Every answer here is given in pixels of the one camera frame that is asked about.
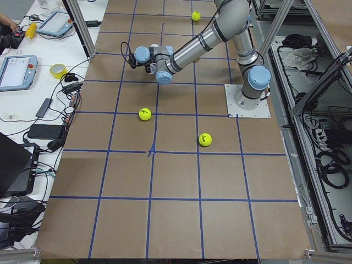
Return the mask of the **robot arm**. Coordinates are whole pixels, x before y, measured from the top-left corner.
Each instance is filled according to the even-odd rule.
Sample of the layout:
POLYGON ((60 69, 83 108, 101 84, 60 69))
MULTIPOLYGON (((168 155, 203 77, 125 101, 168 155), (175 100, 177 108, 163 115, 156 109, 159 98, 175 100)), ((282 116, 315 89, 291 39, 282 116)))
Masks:
POLYGON ((249 1, 215 1, 217 11, 200 33, 175 51, 172 46, 139 46, 128 55, 131 68, 144 67, 161 85, 172 82, 173 75, 183 70, 218 44, 232 40, 244 84, 234 97, 242 109, 253 110, 267 90, 271 73, 261 65, 249 30, 249 1))

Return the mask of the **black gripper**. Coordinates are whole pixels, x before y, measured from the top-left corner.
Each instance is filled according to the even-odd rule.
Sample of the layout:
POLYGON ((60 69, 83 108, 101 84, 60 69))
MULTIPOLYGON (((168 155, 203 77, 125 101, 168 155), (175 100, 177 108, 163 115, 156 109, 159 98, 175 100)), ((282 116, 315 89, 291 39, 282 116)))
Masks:
POLYGON ((155 74, 156 73, 156 63, 150 63, 145 65, 145 72, 147 74, 155 74))

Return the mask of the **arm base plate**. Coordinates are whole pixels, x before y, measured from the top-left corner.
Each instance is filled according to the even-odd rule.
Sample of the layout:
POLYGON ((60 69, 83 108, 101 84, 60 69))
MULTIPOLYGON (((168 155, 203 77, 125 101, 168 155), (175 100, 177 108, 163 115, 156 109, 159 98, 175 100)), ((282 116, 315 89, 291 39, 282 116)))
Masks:
POLYGON ((258 99, 248 99, 242 94, 242 85, 225 84, 225 97, 230 118, 270 118, 270 110, 263 92, 258 99))

